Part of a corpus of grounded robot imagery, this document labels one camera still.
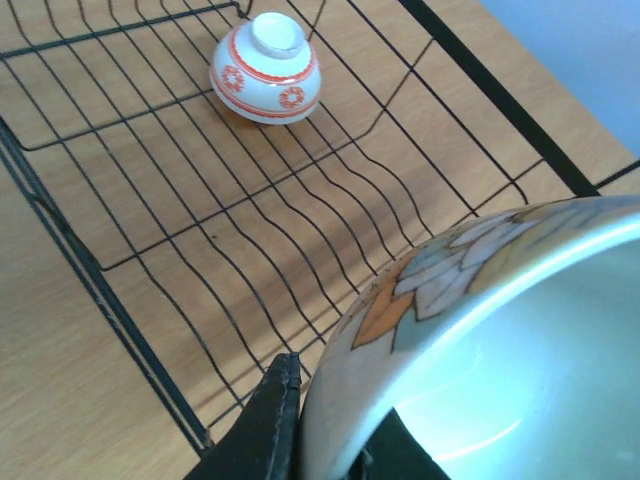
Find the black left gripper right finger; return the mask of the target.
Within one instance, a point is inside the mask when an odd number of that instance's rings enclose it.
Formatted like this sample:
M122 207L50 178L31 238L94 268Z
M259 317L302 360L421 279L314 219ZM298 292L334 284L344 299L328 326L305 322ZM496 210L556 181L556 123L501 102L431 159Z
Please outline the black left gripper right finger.
M449 480L392 409L356 457L345 479Z

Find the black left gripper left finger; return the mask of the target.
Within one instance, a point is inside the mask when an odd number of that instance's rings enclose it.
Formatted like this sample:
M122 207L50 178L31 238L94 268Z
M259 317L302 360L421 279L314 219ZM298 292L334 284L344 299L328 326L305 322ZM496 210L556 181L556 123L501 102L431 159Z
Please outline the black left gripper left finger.
M185 478L289 478L300 385L299 355L276 355L230 430Z

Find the beige leaf pattern bowl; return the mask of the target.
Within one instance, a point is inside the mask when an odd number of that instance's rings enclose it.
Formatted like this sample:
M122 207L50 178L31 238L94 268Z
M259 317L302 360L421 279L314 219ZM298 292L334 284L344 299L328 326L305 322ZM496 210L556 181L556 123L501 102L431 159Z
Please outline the beige leaf pattern bowl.
M638 197L477 218L377 276L311 379L302 477L343 477L391 413L450 479L637 478Z

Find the black wire dish rack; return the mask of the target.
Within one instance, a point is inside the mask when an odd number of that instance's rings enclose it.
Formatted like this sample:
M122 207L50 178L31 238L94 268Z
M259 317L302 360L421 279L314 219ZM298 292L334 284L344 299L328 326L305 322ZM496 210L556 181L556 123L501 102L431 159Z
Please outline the black wire dish rack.
M224 35L275 10L320 102L259 126L218 99ZM501 208L635 192L639 156L478 1L5 1L1 395L19 436L195 459L271 359L310 373L411 246Z

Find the orange floral white bowl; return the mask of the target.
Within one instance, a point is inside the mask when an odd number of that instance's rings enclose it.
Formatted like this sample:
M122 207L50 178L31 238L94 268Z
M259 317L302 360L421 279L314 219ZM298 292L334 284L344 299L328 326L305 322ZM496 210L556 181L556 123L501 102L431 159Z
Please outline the orange floral white bowl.
M233 27L216 46L209 79L232 111L266 125L308 117L320 100L318 56L301 26L279 12L264 12Z

